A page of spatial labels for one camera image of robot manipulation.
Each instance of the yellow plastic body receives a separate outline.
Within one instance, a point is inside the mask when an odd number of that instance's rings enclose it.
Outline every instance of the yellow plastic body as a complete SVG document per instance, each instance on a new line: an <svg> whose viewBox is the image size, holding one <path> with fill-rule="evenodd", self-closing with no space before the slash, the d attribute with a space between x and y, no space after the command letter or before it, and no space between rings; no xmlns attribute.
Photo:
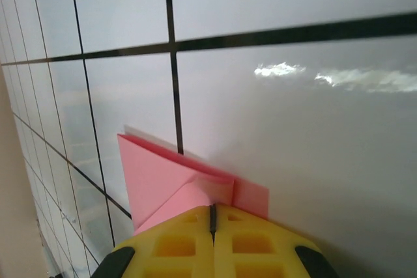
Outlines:
<svg viewBox="0 0 417 278"><path fill-rule="evenodd" d="M118 245L135 255L123 278L308 278L295 252L309 240L236 208L217 205L216 244L201 206Z"/></svg>

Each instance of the folded pink paper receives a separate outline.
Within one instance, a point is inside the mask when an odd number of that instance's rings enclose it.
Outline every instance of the folded pink paper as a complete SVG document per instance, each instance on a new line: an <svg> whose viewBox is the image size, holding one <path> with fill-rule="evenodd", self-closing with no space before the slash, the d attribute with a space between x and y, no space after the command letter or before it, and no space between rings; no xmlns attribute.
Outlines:
<svg viewBox="0 0 417 278"><path fill-rule="evenodd" d="M267 188L142 138L118 135L118 140L136 230L162 208L182 186L195 181L196 177L204 179L213 176L234 182L231 205L263 218L268 217ZM189 192L192 189L192 192L200 194L194 187L185 188L185 191L181 192ZM190 199L182 193L177 196Z"/></svg>
<svg viewBox="0 0 417 278"><path fill-rule="evenodd" d="M198 206L209 206L213 203L231 205L232 196L232 180L198 176L192 182L183 185L135 231L134 235Z"/></svg>

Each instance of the beige wall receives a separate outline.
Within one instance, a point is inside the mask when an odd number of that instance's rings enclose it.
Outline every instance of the beige wall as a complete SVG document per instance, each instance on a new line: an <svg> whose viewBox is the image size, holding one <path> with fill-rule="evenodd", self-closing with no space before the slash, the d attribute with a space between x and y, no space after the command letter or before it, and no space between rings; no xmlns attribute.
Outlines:
<svg viewBox="0 0 417 278"><path fill-rule="evenodd" d="M47 277L36 211L0 69L0 278Z"/></svg>

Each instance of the pink triangle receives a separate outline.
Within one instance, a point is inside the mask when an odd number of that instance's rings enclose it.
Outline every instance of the pink triangle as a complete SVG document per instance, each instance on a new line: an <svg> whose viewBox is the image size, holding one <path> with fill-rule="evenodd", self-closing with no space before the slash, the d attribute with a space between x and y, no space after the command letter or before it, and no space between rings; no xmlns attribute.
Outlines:
<svg viewBox="0 0 417 278"><path fill-rule="evenodd" d="M121 135L118 140L133 224L137 229L190 182L196 171L163 159Z"/></svg>
<svg viewBox="0 0 417 278"><path fill-rule="evenodd" d="M209 206L213 203L231 205L232 196L232 180L222 180L207 175L197 177L183 185L135 231L134 235L198 206Z"/></svg>

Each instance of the yellow robot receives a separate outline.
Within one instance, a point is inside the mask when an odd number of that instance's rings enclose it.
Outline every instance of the yellow robot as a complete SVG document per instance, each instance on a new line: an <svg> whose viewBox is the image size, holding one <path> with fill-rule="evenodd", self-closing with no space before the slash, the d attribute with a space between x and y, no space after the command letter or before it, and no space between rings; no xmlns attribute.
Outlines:
<svg viewBox="0 0 417 278"><path fill-rule="evenodd" d="M92 278L336 278L309 240L237 208L200 206L121 243Z"/></svg>

